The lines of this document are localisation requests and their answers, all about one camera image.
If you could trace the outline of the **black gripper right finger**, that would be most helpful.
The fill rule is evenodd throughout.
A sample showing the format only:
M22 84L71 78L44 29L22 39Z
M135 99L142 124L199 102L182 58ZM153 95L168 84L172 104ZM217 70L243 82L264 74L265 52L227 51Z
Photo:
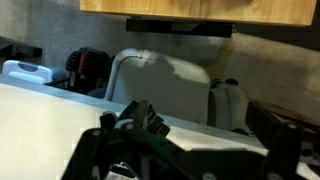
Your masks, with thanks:
M249 102L246 125L268 150L262 175L267 180L302 180L298 164L320 176L320 139L295 122L281 122L258 102Z

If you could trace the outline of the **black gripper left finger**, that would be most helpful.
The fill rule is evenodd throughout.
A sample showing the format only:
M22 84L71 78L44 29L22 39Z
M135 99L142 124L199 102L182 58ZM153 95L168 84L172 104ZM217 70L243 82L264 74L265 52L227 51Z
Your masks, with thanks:
M116 173L137 180L187 180L184 151L167 139L170 128L147 101L133 101L119 116L104 113L86 130L61 180L105 180Z

